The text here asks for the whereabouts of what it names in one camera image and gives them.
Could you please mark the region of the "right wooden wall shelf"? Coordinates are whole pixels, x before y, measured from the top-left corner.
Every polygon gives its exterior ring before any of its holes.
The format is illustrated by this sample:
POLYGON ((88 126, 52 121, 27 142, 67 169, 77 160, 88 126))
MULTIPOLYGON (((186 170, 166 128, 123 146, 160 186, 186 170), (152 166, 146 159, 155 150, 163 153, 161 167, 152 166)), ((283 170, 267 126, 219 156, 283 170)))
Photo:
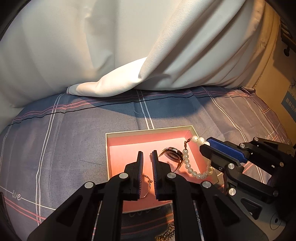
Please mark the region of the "right wooden wall shelf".
POLYGON ((283 53, 286 57, 290 56, 290 50, 295 52, 295 37, 292 35, 286 22, 286 14, 283 8, 278 9, 278 14, 280 15, 280 38, 286 47, 283 49, 283 53))

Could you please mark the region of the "white curtain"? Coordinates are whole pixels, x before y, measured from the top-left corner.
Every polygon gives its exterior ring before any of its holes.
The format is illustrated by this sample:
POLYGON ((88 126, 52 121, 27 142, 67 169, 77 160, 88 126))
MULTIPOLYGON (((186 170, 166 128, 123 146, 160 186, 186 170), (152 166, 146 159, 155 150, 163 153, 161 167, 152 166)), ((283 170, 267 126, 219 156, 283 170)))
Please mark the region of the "white curtain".
POLYGON ((1 128, 61 92, 252 87, 279 23, 266 1, 1 1, 1 128))

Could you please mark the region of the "green box pink interior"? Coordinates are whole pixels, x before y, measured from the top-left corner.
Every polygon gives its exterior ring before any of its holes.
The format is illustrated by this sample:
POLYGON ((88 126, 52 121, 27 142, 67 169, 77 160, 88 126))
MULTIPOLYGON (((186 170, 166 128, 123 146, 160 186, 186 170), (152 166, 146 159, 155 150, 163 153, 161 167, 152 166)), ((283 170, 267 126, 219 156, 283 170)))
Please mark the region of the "green box pink interior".
MULTIPOLYGON (((106 133, 107 174, 111 178, 124 171, 125 166, 137 160, 138 152, 144 154, 143 174, 153 178, 150 153, 156 150, 161 153, 166 147, 184 149, 184 141, 197 135, 193 126, 177 126, 172 128, 156 128, 129 132, 106 133)), ((144 199, 125 201, 123 212, 144 211, 168 204, 158 201, 154 194, 154 185, 144 199)))

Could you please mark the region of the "blue wall poster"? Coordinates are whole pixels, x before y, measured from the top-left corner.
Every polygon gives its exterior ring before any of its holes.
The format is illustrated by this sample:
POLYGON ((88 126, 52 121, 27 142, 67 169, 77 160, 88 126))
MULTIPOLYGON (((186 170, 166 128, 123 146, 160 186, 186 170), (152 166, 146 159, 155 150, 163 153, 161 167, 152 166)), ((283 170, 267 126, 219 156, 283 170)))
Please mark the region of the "blue wall poster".
POLYGON ((281 105, 285 108, 294 122, 296 122, 296 99, 295 99, 295 79, 288 87, 288 90, 283 98, 281 105))

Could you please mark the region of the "rose gold bangle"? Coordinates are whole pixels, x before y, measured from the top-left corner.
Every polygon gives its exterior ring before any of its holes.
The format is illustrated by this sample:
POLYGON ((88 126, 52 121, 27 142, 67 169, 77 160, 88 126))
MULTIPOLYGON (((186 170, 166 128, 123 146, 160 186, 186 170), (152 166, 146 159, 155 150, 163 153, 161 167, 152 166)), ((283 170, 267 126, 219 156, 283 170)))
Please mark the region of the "rose gold bangle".
POLYGON ((144 199, 150 193, 153 180, 146 174, 142 175, 142 190, 140 199, 144 199))

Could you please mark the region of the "brown leather strap watch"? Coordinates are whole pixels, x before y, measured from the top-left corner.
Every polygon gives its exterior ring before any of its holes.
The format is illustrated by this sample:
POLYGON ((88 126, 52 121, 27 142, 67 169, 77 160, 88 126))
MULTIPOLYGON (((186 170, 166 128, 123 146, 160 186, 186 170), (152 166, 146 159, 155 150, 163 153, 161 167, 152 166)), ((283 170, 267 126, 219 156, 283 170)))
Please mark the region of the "brown leather strap watch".
POLYGON ((165 155, 171 161, 177 163, 177 167, 175 168, 174 172, 178 171, 184 163, 184 154, 176 148, 167 147, 162 150, 158 157, 161 157, 163 155, 165 155))

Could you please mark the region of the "blue plaid bed sheet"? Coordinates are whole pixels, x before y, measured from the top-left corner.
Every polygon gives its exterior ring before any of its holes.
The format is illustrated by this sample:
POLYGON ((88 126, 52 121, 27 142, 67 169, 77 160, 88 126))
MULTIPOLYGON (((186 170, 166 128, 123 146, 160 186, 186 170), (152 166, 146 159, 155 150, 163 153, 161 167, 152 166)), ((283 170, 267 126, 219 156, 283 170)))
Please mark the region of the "blue plaid bed sheet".
POLYGON ((1 192, 17 236, 26 240, 85 182, 107 180, 106 133, 174 126, 234 144, 254 137, 291 144, 276 114, 246 87, 41 99, 1 132, 1 192))

